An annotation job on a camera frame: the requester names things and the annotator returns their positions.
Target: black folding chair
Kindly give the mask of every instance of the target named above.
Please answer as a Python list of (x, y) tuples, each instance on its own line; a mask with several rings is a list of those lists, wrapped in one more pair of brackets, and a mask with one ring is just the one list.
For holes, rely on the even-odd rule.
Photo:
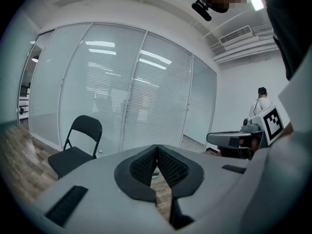
[[(96, 146), (92, 156), (85, 153), (78, 147), (72, 146), (69, 141), (69, 135), (72, 130), (84, 133), (96, 141)], [(96, 158), (98, 143), (101, 139), (101, 136), (102, 125), (97, 119), (86, 115), (77, 117), (69, 130), (63, 151), (48, 157), (49, 165), (56, 172), (59, 178), (64, 177), (78, 166)]]

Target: person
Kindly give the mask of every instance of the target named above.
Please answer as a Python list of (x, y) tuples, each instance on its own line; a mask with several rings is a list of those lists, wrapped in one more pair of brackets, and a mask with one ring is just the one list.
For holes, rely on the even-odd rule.
[[(228, 9), (230, 3), (241, 2), (242, 0), (202, 0), (204, 3), (212, 3), (219, 9)], [(265, 0), (267, 13), (274, 30), (274, 41), (278, 46), (284, 64), (285, 75), (290, 80), (300, 66), (311, 43), (312, 34), (306, 20), (307, 8), (310, 8), (310, 0)], [(293, 132), (291, 122), (285, 127), (284, 137)], [(255, 152), (259, 145), (253, 145), (252, 151)]]
[(274, 105), (274, 103), (271, 102), (267, 97), (268, 93), (266, 88), (264, 87), (259, 88), (258, 99), (255, 100), (252, 106), (250, 107), (249, 117), (256, 116)]

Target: wooden floor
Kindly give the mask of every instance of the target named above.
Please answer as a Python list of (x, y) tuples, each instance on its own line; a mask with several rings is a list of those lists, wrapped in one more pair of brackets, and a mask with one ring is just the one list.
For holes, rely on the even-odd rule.
[[(28, 120), (0, 133), (0, 171), (14, 196), (33, 202), (57, 180), (48, 157), (57, 151), (31, 138)], [(159, 212), (169, 220), (171, 189), (162, 174), (152, 180)]]

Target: air conditioning unit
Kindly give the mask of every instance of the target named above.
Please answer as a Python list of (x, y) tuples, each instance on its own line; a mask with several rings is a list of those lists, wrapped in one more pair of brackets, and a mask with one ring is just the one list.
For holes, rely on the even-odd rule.
[(240, 29), (237, 29), (221, 38), (219, 38), (220, 43), (226, 47), (229, 46), (235, 42), (253, 37), (254, 34), (250, 28), (249, 25), (242, 27)]

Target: white shirt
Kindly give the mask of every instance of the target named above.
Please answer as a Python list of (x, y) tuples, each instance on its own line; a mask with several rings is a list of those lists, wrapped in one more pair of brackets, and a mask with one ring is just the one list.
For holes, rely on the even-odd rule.
[(259, 98), (258, 103), (257, 100), (254, 101), (252, 104), (250, 111), (249, 111), (249, 117), (255, 116), (263, 112), (264, 110), (267, 110), (268, 108), (273, 106), (273, 102), (271, 102), (268, 98)]

